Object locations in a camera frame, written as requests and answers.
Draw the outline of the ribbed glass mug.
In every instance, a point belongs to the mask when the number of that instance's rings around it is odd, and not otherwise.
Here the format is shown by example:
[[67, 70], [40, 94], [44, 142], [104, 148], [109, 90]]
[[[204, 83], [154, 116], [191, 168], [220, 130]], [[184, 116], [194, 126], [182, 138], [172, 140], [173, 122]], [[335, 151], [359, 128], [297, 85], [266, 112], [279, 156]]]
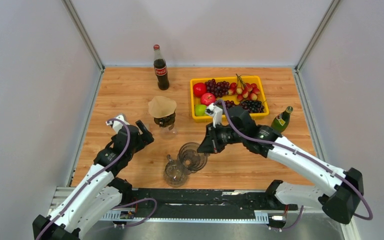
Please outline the ribbed glass mug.
[[186, 184], [189, 180], [189, 174], [187, 174], [183, 164], [178, 159], [173, 159], [170, 154], [166, 158], [167, 164], [163, 172], [165, 182], [173, 188], [179, 188]]

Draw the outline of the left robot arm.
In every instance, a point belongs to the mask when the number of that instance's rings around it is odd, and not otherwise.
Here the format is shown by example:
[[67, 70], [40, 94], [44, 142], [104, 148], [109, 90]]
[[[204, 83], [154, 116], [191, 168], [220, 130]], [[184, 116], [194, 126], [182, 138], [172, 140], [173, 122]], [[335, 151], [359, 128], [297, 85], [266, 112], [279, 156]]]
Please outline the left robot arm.
[[81, 240], [116, 205], [132, 203], [132, 186], [117, 175], [154, 138], [141, 120], [131, 125], [122, 114], [106, 123], [116, 134], [69, 196], [48, 216], [35, 218], [32, 228], [36, 240]]

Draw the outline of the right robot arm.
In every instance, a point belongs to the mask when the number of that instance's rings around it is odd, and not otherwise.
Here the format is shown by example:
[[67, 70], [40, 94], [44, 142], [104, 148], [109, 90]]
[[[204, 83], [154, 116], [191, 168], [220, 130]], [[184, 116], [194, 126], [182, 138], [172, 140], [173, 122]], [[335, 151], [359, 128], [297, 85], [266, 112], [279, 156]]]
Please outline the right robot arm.
[[225, 113], [227, 125], [222, 124], [224, 110], [212, 103], [205, 114], [212, 117], [212, 123], [206, 126], [205, 137], [197, 149], [204, 154], [221, 153], [227, 145], [241, 143], [251, 153], [276, 161], [301, 176], [314, 186], [287, 183], [274, 180], [266, 189], [266, 204], [272, 209], [281, 205], [299, 205], [322, 210], [332, 220], [349, 224], [353, 217], [363, 216], [356, 213], [359, 204], [368, 212], [367, 220], [373, 213], [364, 199], [362, 173], [350, 168], [326, 163], [292, 143], [286, 136], [268, 125], [258, 125], [248, 111], [235, 106]]

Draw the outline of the red apple far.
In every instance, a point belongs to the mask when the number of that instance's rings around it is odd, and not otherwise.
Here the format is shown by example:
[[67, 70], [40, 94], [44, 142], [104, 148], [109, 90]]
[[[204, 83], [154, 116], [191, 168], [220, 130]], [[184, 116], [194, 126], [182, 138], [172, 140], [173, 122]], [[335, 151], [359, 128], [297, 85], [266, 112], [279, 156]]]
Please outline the red apple far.
[[207, 93], [207, 86], [204, 82], [198, 82], [192, 86], [193, 95], [197, 98], [201, 98], [201, 96]]

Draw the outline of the grey transparent coffee dripper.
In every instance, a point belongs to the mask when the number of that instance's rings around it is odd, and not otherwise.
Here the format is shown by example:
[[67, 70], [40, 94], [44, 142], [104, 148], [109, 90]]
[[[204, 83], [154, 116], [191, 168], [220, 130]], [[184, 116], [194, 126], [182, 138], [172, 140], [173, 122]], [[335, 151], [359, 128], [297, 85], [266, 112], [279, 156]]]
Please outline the grey transparent coffee dripper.
[[207, 164], [209, 154], [197, 152], [199, 146], [197, 142], [187, 142], [178, 152], [177, 159], [190, 173], [200, 171]]

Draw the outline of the yellow plastic fruit tray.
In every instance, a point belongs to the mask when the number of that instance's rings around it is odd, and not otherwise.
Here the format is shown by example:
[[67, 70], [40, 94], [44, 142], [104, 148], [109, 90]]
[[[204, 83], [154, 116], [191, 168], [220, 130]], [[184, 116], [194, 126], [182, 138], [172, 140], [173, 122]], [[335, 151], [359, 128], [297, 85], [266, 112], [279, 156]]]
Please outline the yellow plastic fruit tray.
[[216, 100], [223, 100], [227, 108], [241, 106], [253, 119], [269, 115], [269, 106], [261, 79], [256, 75], [194, 78], [190, 81], [192, 118], [196, 122], [210, 122], [204, 108]]

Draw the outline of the red grape bunch far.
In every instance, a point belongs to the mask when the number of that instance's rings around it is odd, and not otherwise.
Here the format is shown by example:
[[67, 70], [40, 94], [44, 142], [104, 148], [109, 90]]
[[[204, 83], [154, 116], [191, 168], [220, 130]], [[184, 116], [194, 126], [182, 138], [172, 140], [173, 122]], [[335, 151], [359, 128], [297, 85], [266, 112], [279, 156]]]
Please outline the red grape bunch far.
[[230, 83], [228, 81], [216, 81], [214, 78], [206, 81], [206, 91], [213, 94], [216, 98], [227, 96], [230, 89]]

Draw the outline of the green glass bottle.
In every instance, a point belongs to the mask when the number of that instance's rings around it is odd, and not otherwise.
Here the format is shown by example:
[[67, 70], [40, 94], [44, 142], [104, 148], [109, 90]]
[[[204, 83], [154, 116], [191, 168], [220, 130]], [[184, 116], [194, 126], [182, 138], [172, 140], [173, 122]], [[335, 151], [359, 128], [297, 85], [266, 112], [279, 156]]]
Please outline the green glass bottle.
[[279, 113], [272, 121], [271, 128], [276, 130], [279, 133], [284, 132], [287, 127], [289, 126], [290, 119], [291, 119], [291, 113], [293, 112], [294, 108], [292, 106], [288, 106], [285, 108], [285, 110], [281, 113]]

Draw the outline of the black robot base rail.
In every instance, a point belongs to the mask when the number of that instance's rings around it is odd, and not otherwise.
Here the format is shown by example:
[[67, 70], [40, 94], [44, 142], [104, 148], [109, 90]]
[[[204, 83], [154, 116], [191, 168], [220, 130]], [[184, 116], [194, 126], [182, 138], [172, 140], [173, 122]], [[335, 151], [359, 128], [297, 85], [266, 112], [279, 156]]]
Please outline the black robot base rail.
[[104, 221], [118, 225], [141, 220], [160, 223], [262, 224], [280, 228], [286, 215], [298, 211], [263, 190], [215, 190], [178, 188], [135, 188], [130, 200], [108, 211]]

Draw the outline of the red apple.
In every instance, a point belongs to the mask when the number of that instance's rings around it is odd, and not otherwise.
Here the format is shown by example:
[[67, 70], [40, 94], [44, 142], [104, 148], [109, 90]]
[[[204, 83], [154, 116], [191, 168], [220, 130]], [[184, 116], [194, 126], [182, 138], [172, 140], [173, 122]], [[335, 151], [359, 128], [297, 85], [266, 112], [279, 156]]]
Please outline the red apple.
[[214, 103], [217, 100], [217, 98], [212, 93], [204, 93], [200, 98], [200, 103], [205, 106], [209, 106], [210, 104]]
[[201, 96], [207, 93], [207, 86], [204, 82], [198, 82], [192, 86], [193, 95], [197, 98], [201, 98]]

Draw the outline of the cola glass bottle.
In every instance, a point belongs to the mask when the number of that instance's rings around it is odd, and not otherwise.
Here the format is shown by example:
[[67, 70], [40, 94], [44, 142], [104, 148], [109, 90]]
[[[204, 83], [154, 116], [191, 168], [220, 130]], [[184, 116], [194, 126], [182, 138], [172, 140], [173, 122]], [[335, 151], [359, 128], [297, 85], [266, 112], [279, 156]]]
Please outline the cola glass bottle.
[[170, 82], [168, 79], [168, 69], [165, 59], [162, 56], [160, 46], [155, 44], [153, 46], [154, 50], [154, 61], [153, 68], [154, 73], [157, 77], [158, 88], [162, 91], [167, 90], [170, 87]]

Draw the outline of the dark grape bunch near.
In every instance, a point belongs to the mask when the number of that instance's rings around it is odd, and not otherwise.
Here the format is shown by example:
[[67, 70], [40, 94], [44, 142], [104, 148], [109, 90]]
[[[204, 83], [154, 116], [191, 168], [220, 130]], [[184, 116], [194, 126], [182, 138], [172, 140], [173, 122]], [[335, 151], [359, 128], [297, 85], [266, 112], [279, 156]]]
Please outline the dark grape bunch near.
[[265, 112], [265, 107], [262, 101], [259, 100], [244, 100], [240, 103], [234, 103], [232, 100], [225, 100], [227, 109], [240, 106], [247, 110], [250, 114], [260, 114]]

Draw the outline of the light green apple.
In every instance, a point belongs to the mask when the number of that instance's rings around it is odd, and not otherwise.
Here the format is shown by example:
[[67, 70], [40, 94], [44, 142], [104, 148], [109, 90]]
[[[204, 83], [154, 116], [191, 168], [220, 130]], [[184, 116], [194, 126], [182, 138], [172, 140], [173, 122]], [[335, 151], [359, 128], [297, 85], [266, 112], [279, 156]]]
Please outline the light green apple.
[[194, 106], [194, 113], [197, 117], [202, 117], [206, 115], [207, 106], [205, 104], [197, 104]]

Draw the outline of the clear glass carafe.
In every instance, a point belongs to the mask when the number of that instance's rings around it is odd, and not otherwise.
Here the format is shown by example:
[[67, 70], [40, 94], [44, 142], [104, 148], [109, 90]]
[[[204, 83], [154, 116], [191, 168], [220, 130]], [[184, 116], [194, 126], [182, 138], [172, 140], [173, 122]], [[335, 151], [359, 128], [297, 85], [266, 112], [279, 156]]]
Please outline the clear glass carafe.
[[171, 140], [175, 138], [177, 134], [178, 132], [174, 124], [160, 128], [160, 137], [164, 140]]

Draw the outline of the red apple near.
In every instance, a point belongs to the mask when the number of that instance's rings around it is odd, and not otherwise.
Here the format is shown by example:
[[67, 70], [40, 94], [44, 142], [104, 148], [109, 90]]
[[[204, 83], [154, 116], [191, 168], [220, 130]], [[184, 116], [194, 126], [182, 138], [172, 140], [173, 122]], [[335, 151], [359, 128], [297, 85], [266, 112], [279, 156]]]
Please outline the red apple near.
[[204, 93], [200, 98], [200, 103], [205, 106], [209, 106], [210, 104], [214, 103], [217, 100], [217, 98], [212, 93]]

